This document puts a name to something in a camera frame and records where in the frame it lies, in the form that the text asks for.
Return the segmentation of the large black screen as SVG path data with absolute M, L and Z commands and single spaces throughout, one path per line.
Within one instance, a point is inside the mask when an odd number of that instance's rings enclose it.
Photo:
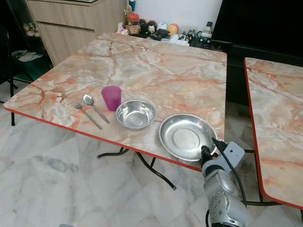
M 285 51 L 303 48 L 303 0 L 223 0 L 212 38 Z

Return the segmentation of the light wooden cabinet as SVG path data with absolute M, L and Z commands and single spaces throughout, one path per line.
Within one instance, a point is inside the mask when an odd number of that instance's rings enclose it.
M 123 22 L 127 0 L 26 0 L 54 66 Z

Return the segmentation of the purple plastic cup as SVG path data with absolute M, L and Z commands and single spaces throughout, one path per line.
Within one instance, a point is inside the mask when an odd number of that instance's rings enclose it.
M 107 108 L 115 112 L 122 103 L 122 90 L 118 86 L 110 85 L 103 88 L 101 93 Z

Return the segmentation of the marble table with red edge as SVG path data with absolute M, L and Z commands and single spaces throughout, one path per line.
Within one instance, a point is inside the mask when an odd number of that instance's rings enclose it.
M 303 67 L 244 63 L 260 192 L 303 210 Z

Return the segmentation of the large marble folding table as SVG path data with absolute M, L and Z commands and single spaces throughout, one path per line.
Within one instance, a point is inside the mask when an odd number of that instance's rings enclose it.
M 191 114 L 224 136 L 227 55 L 203 48 L 161 43 L 152 39 L 104 33 L 59 63 L 4 103 L 23 115 L 89 138 L 157 157 L 195 171 L 199 162 L 179 160 L 161 144 L 160 124 L 170 115 Z M 101 91 L 122 90 L 123 100 L 145 100 L 156 110 L 154 122 L 142 130 L 122 127 L 106 109 Z M 106 123 L 82 101 L 84 95 L 108 118 Z M 97 128 L 71 101 L 103 128 Z

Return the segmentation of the clear bottle with black cap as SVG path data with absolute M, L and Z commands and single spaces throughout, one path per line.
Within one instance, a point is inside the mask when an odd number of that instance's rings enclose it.
M 205 37 L 205 38 L 210 39 L 210 37 L 212 37 L 212 26 L 213 26 L 213 23 L 211 21 L 208 21 L 206 23 L 206 26 L 202 30 L 200 37 Z

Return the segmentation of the jar with red lid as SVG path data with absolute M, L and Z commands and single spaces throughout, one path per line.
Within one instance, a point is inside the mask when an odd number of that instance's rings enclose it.
M 139 25 L 139 15 L 137 13 L 131 12 L 128 15 L 126 28 L 130 35 L 137 35 L 140 33 L 141 27 Z

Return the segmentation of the black pouch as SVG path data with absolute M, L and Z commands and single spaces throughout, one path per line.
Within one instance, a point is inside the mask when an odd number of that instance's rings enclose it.
M 152 33 L 149 38 L 156 41 L 162 41 L 162 39 L 169 40 L 169 31 L 165 29 L 158 29 L 154 33 Z

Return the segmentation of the small steel bowl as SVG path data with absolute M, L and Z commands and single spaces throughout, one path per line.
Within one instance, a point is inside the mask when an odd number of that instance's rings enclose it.
M 131 130 L 142 130 L 154 122 L 156 110 L 145 100 L 128 100 L 120 104 L 115 115 L 118 123 Z

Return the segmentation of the steel spoon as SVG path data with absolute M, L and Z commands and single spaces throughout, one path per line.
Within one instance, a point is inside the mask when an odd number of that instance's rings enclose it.
M 83 95 L 82 101 L 87 106 L 93 108 L 93 110 L 95 110 L 95 112 L 97 112 L 101 119 L 103 119 L 106 123 L 110 123 L 108 118 L 95 106 L 93 97 L 91 97 L 90 95 Z

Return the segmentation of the black metal chair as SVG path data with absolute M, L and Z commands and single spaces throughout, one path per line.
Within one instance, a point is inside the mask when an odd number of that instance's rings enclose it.
M 15 95 L 15 76 L 21 71 L 21 67 L 15 64 L 12 57 L 12 52 L 10 48 L 9 41 L 9 31 L 0 24 L 0 47 L 2 52 L 2 61 L 0 66 L 0 84 L 3 82 L 9 83 L 9 98 Z

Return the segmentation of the round steel plate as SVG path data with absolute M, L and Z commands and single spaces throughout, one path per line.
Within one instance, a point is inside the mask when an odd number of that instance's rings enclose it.
M 159 139 L 163 147 L 181 160 L 195 162 L 202 158 L 202 147 L 213 154 L 216 146 L 214 128 L 196 115 L 178 113 L 167 117 L 159 129 Z

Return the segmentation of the papers on chair seat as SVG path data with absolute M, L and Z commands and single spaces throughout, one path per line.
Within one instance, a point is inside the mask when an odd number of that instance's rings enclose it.
M 35 59 L 44 57 L 43 54 L 39 54 L 37 52 L 29 52 L 27 50 L 18 50 L 13 52 L 11 55 L 16 61 L 19 62 L 30 62 Z

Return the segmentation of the steel fork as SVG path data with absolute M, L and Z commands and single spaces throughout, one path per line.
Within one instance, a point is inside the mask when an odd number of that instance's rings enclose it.
M 95 125 L 98 129 L 102 130 L 103 128 L 99 125 L 99 123 L 97 123 L 93 117 L 91 117 L 91 115 L 89 115 L 89 113 L 87 113 L 82 104 L 79 102 L 76 102 L 76 100 L 72 100 L 71 101 L 72 105 L 74 106 L 74 108 L 76 108 L 77 110 L 80 110 L 81 112 L 83 112 L 89 119 L 89 121 L 91 121 L 91 123 L 93 123 L 93 125 Z

